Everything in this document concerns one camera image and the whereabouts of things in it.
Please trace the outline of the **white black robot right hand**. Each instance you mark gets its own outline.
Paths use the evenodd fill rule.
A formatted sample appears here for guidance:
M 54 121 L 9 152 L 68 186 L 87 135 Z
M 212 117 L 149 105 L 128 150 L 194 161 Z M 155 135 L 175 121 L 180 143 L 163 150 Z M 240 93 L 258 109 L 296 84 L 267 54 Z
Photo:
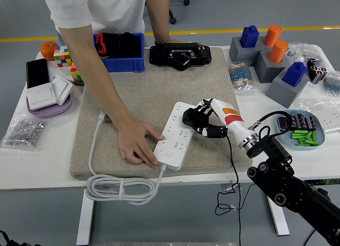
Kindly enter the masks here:
M 211 108 L 212 111 L 215 112 L 217 117 L 227 128 L 228 132 L 234 135 L 235 141 L 240 148 L 246 148 L 245 146 L 251 141 L 258 140 L 257 133 L 248 128 L 240 114 L 231 104 L 212 98 L 203 99 L 196 106 L 199 111 L 202 111 L 203 108 L 206 107 Z

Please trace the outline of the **person's right hand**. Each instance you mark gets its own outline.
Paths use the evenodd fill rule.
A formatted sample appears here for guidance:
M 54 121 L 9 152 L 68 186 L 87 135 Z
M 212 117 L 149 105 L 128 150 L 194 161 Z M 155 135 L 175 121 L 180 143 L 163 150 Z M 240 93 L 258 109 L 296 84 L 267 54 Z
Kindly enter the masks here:
M 134 117 L 117 126 L 118 147 L 123 160 L 133 165 L 145 163 L 152 169 L 157 169 L 158 160 L 146 142 L 146 136 L 150 135 L 157 141 L 164 140 L 153 125 L 139 121 Z

